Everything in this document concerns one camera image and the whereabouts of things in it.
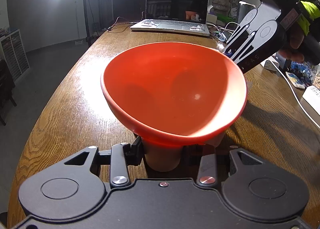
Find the right hand yellow black glove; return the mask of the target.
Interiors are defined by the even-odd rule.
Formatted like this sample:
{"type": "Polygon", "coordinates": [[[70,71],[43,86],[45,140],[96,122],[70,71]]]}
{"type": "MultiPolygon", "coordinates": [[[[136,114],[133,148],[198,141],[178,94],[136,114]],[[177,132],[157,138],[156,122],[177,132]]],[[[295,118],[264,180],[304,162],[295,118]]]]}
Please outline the right hand yellow black glove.
{"type": "Polygon", "coordinates": [[[302,14],[291,26],[289,44],[278,51],[285,59],[298,63],[305,61],[305,55],[299,48],[310,33],[319,44],[319,0],[301,0],[301,3],[308,17],[302,14]]]}

